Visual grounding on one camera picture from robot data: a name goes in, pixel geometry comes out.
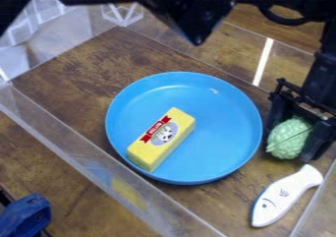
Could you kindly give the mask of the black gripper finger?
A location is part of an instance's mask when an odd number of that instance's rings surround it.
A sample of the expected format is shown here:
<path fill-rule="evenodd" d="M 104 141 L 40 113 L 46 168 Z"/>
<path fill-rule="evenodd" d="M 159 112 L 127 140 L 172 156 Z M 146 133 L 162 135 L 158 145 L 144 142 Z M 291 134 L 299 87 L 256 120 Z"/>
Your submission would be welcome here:
<path fill-rule="evenodd" d="M 299 159 L 303 162 L 316 160 L 336 141 L 336 123 L 319 121 L 308 135 Z"/>
<path fill-rule="evenodd" d="M 275 127 L 294 116 L 295 98 L 292 95 L 272 94 L 270 100 L 272 105 L 264 128 L 264 140 L 268 140 Z"/>

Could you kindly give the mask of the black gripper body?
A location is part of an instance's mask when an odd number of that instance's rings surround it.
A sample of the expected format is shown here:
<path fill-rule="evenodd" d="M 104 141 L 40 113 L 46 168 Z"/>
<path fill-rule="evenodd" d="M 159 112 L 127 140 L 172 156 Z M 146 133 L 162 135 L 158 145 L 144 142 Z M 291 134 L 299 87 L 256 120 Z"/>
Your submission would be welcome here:
<path fill-rule="evenodd" d="M 294 96 L 294 116 L 312 124 L 336 123 L 336 55 L 319 50 L 303 85 L 299 87 L 280 78 L 272 94 Z"/>

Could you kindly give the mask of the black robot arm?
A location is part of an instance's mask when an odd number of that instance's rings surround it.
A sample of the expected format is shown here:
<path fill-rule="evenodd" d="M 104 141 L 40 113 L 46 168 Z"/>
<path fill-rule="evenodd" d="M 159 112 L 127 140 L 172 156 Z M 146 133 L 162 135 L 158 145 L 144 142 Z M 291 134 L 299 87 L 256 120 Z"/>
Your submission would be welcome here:
<path fill-rule="evenodd" d="M 0 0 L 0 36 L 32 0 Z M 139 3 L 191 43 L 206 42 L 214 28 L 238 4 L 255 6 L 272 22 L 296 27 L 323 23 L 320 48 L 315 52 L 303 85 L 280 79 L 271 93 L 267 132 L 292 115 L 312 123 L 312 132 L 299 153 L 304 162 L 318 159 L 336 143 L 336 0 L 59 0 L 67 6 Z"/>

